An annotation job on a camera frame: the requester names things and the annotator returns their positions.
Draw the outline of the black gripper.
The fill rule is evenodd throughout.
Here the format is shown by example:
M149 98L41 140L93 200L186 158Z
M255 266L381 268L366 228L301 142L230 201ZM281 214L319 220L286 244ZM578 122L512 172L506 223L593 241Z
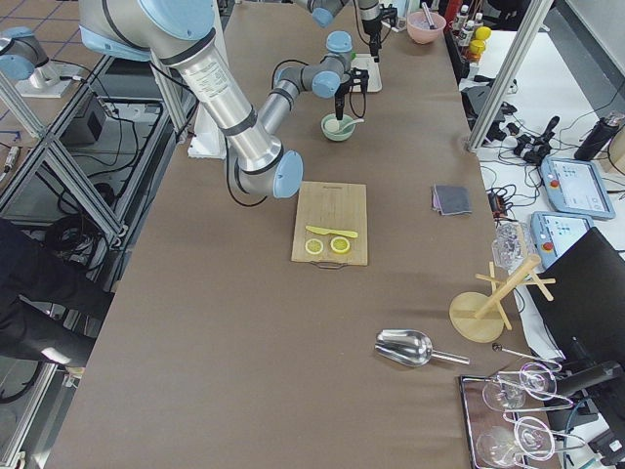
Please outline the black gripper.
M345 96L350 92L350 83L342 82L334 95L335 117L341 121L344 117Z
M371 30L366 32L368 36L368 44L370 49L380 49L381 48L381 36L378 30Z

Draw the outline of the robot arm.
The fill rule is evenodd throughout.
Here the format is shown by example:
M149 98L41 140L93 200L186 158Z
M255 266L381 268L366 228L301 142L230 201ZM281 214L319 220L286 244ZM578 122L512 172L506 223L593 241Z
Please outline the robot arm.
M382 45L383 16L383 7L379 1L295 0L294 4L307 11L321 27L329 26L345 8L354 4L356 22L360 22L362 26L362 31L358 35L367 43L370 55L378 56Z
M79 27L94 52L136 62L159 59L174 68L215 121L235 155L226 159L239 188L288 198L301 186L301 155L274 135L297 97L336 95L352 63L351 36L326 39L319 64L284 69L261 109L254 109L217 48L219 21L210 1L82 1Z

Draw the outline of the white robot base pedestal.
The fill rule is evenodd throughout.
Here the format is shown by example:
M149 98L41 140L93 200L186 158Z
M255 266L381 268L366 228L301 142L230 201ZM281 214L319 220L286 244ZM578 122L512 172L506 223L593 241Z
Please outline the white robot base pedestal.
M194 159L226 158L227 141L216 121L199 102L187 155Z

